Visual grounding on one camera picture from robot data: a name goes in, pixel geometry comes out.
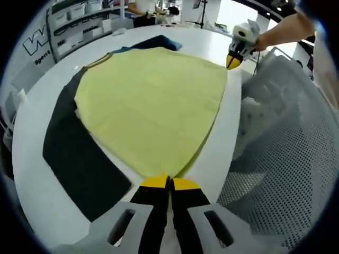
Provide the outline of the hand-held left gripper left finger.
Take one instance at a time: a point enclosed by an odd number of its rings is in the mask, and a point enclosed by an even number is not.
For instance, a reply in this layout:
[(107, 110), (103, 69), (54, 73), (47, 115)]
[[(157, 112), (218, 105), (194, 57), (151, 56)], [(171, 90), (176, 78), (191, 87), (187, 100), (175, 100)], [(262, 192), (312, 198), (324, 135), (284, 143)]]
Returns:
[(144, 180), (129, 202), (120, 201), (90, 224), (88, 234), (52, 253), (159, 253), (167, 223), (169, 177)]

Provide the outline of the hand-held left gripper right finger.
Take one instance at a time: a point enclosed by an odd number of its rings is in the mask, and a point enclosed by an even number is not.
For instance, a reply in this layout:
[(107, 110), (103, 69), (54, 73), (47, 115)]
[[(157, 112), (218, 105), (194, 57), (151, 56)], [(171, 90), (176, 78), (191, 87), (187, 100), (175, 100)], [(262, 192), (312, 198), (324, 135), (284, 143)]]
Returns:
[(271, 238), (253, 235), (250, 225), (184, 178), (171, 180), (173, 223), (182, 253), (287, 253)]

